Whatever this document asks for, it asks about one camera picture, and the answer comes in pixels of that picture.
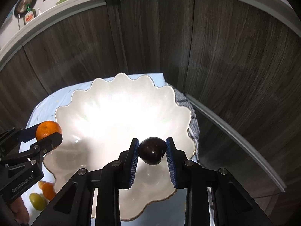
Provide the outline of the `left hand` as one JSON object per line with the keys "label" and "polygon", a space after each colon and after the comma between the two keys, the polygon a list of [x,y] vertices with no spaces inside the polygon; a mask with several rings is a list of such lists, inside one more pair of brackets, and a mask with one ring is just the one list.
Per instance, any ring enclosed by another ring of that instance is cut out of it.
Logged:
{"label": "left hand", "polygon": [[17,198],[10,206],[15,220],[19,224],[28,224],[30,220],[29,213],[24,205],[24,201],[21,197]]}

